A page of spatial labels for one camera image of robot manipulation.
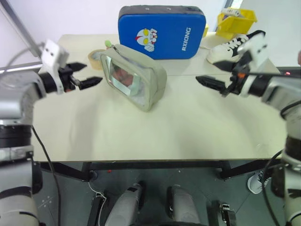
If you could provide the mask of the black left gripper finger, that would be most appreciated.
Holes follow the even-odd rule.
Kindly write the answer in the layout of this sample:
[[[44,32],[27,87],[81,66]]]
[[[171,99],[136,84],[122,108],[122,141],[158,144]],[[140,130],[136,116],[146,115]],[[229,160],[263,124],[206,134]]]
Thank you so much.
[[[93,86],[96,86],[97,84],[99,84],[101,81],[103,80],[102,77],[97,77],[97,76],[93,76],[93,77],[89,77],[86,80],[82,80],[79,81],[79,85],[78,88],[80,90],[84,90]]]
[[[79,63],[79,62],[74,62],[74,63],[69,63],[67,64],[68,67],[73,71],[73,72],[78,72],[87,67],[86,64]]]

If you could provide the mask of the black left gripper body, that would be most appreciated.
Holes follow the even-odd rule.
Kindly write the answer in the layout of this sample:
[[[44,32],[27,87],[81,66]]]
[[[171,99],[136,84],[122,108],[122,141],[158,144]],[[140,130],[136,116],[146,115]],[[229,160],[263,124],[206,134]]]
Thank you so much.
[[[66,65],[59,69],[59,78],[63,85],[64,92],[75,90],[79,85],[79,80],[73,76],[73,71]]]

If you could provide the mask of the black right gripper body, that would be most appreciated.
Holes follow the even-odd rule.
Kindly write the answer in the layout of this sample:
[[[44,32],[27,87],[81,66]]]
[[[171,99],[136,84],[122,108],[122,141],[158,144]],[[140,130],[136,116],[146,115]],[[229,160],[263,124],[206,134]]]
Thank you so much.
[[[229,90],[229,92],[232,94],[239,95],[247,79],[246,74],[247,74],[247,58],[246,56],[243,55],[237,62],[237,65],[235,66],[233,71],[231,72],[231,77],[230,77],[231,84],[228,87],[226,87],[227,90]]]

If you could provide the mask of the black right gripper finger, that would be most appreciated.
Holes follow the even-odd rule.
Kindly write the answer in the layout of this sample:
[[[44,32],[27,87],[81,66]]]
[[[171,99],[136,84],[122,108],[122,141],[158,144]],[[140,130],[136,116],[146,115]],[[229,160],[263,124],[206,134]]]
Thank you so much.
[[[230,93],[225,86],[225,82],[219,81],[216,78],[206,76],[206,75],[200,75],[200,76],[196,76],[196,80],[201,85],[218,91],[221,95],[228,95]]]
[[[226,61],[226,60],[218,61],[214,63],[214,66],[226,72],[232,72],[236,65],[237,62]]]

